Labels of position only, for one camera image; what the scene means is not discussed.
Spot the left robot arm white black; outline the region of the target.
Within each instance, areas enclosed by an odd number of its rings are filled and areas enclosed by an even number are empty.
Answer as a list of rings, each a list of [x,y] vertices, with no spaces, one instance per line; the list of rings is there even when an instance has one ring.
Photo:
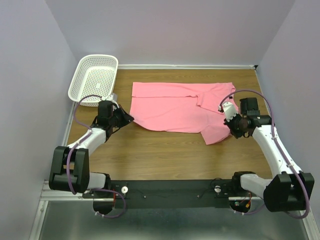
[[[106,173],[90,171],[90,155],[119,129],[134,121],[114,101],[98,103],[97,116],[77,141],[54,149],[48,184],[50,189],[74,195],[93,190],[99,197],[110,194],[111,180]]]

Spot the pink t shirt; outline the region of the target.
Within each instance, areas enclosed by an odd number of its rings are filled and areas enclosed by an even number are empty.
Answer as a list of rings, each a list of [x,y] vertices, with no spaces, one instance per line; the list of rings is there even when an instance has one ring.
[[[212,145],[230,135],[219,105],[235,90],[231,82],[134,82],[130,115],[147,130],[200,133],[205,144]]]

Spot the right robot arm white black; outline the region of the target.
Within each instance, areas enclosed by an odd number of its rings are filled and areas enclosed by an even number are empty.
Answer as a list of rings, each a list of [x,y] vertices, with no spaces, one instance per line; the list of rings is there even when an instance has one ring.
[[[261,148],[271,170],[272,178],[264,179],[251,171],[235,172],[230,191],[241,196],[249,191],[264,201],[270,212],[310,210],[314,177],[305,173],[285,149],[270,115],[262,115],[255,97],[240,100],[237,108],[231,101],[222,103],[226,125],[235,138],[253,137]]]

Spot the white plastic laundry basket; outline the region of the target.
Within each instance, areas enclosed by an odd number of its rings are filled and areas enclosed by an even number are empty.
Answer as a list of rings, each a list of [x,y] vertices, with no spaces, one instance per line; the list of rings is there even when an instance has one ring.
[[[97,107],[98,102],[113,93],[119,61],[115,56],[90,54],[78,62],[72,77],[68,97],[86,107]]]

